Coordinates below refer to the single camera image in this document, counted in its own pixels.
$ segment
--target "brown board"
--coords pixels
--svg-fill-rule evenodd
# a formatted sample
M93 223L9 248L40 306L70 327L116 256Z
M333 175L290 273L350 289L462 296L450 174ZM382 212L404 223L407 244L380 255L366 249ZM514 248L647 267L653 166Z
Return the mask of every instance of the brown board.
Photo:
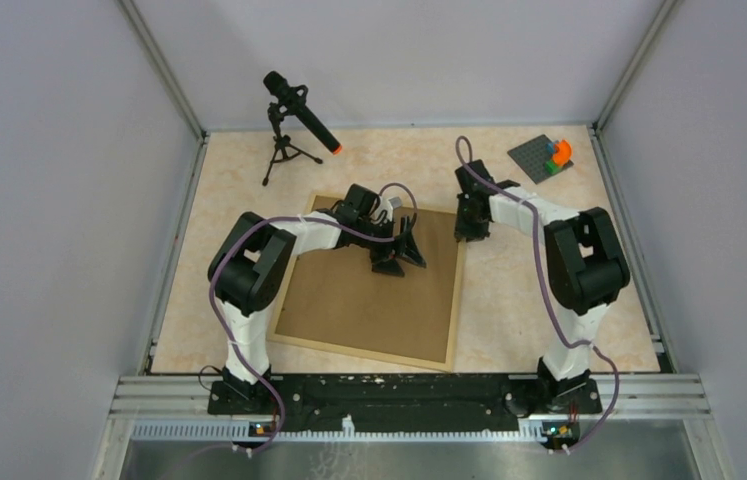
M308 211L337 196L312 196ZM400 208L396 218L411 213ZM452 371L464 243L455 213L420 208L414 237L426 268L400 262L405 277L373 273L367 250L319 250L292 261L268 339L327 352Z

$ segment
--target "black mounting plate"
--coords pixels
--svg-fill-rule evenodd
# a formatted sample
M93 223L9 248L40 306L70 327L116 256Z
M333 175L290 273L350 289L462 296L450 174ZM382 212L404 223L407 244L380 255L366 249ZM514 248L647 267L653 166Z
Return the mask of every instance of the black mounting plate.
M274 374L269 380L285 403L287 432L339 431L347 415L359 432L513 431L518 417L566 414L571 402L580 415L602 412L591 379L552 399L536 375L523 374ZM211 415L275 411L269 394L246 399L222 380L211 393Z

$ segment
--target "microphone stand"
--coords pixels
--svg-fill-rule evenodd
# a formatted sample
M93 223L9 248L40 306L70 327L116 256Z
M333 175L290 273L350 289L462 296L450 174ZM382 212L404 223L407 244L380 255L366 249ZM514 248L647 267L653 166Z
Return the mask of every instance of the microphone stand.
M267 118L270 120L270 125L273 126L274 145L273 158L270 159L270 166L267 167L267 175L265 175L264 180L261 181L262 186L266 187L267 183L270 182L270 172L273 170L273 165L277 163L284 163L293 160L300 155L305 155L306 157L314 160L314 163L323 163L323 160L311 155L310 153L302 150L296 145L293 145L291 143L291 137L289 137L288 135L282 135L282 129L279 124L282 123L282 120L284 120L289 113L292 112L289 112L287 107L285 107L285 111L283 112L281 110L281 106L278 103L270 102L270 106L267 107ZM289 148L295 150L295 152L288 155L287 149ZM278 158L279 152L282 152L281 158Z

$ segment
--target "white wall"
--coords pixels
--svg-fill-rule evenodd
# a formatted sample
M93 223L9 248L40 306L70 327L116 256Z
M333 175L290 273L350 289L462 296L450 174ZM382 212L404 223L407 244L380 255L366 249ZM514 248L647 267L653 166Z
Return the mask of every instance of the white wall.
M115 2L0 2L0 479L89 476L194 155Z
M679 7L607 145L673 353L747 478L747 2Z
M330 125L584 123L660 0L138 0L208 129L268 126L261 83Z

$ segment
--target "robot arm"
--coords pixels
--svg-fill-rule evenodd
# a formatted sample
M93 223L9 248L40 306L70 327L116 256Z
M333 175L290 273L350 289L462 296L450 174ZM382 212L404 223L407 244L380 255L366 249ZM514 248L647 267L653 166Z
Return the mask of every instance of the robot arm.
M393 236L394 208L399 198L385 200L359 185L352 185L346 198L332 209L322 209L299 217L299 221L278 221L262 227L243 244L226 264L217 281L215 295L223 315L235 336L238 349L247 363L259 374L270 367L267 357L267 326L273 316L275 298L285 269L292 257L312 250L330 250L358 245L370 250L372 270L393 276L404 276L397 259L425 267L417 249L411 227L416 219L400 219L400 234L390 242L375 242L344 232L337 225L351 228L370 237ZM217 252L208 269L211 279L226 254L247 231L263 218L246 212L241 215ZM229 382L237 383L245 395L257 381L241 364L229 341L226 370Z
M494 183L481 160L468 167ZM620 248L611 218L602 208L579 212L549 202L528 192L511 180L496 185L520 201L515 201L476 182L464 167L456 170L462 193L458 195L455 236L458 240L477 241L490 235L490 222L514 227L526 235L533 232L533 211L539 215L538 239L544 244L547 270L553 297L562 308L554 309L564 336L570 343L592 342L609 304L621 288L629 284L629 268ZM580 245L593 248L583 256ZM588 345L569 349L558 338L553 340L539 362L538 371L549 373L559 385L571 385L586 379L589 371ZM563 393L567 386L559 387Z

